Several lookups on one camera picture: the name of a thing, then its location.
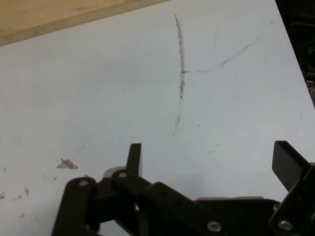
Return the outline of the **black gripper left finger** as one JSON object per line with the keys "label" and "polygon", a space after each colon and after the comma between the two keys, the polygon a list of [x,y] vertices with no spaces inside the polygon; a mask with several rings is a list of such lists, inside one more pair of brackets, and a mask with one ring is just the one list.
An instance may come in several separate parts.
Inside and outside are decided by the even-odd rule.
{"label": "black gripper left finger", "polygon": [[219,236],[221,220],[167,185],[139,175],[141,145],[131,144],[126,166],[96,182],[69,181],[53,226],[54,236],[96,236],[115,221],[132,236]]}

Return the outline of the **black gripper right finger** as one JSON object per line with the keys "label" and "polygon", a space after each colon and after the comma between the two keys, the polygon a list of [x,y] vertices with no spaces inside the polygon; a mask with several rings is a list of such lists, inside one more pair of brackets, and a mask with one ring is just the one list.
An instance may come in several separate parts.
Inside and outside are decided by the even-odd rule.
{"label": "black gripper right finger", "polygon": [[315,234],[315,164],[308,162],[287,141],[274,143],[272,170],[285,189],[285,198],[269,219],[275,236]]}

